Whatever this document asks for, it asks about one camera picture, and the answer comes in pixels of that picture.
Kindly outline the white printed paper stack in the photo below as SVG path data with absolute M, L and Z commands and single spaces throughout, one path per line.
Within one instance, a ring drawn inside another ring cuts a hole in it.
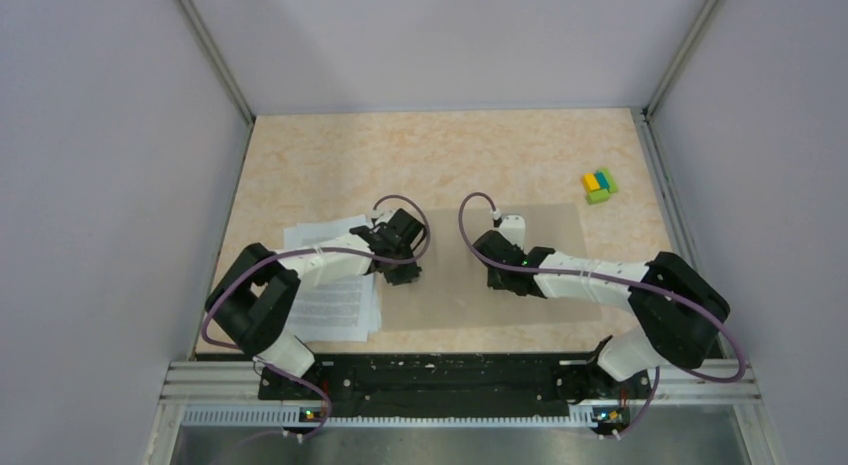
M 299 248 L 335 238 L 366 225 L 364 215 L 283 230 L 284 247 Z M 365 342 L 382 325 L 376 280 L 372 275 L 335 281 L 297 294 L 286 327 L 303 342 Z

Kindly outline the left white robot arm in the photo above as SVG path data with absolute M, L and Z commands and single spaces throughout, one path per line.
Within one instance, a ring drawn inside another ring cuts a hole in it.
M 380 274 L 391 285 L 414 282 L 430 240 L 429 223 L 399 208 L 309 247 L 273 252 L 246 246 L 205 303 L 206 324 L 215 323 L 242 353 L 282 375 L 297 398 L 319 389 L 313 352 L 289 330 L 299 294 L 336 282 Z

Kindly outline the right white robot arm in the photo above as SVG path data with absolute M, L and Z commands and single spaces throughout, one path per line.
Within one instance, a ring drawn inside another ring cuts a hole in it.
M 586 370 L 589 389 L 612 397 L 634 375 L 663 365 L 699 368 L 712 350 L 728 302 L 685 260 L 660 252 L 647 262 L 605 262 L 550 247 L 524 251 L 492 229 L 472 245 L 487 284 L 518 296 L 579 299 L 615 307 L 637 325 L 605 339 Z

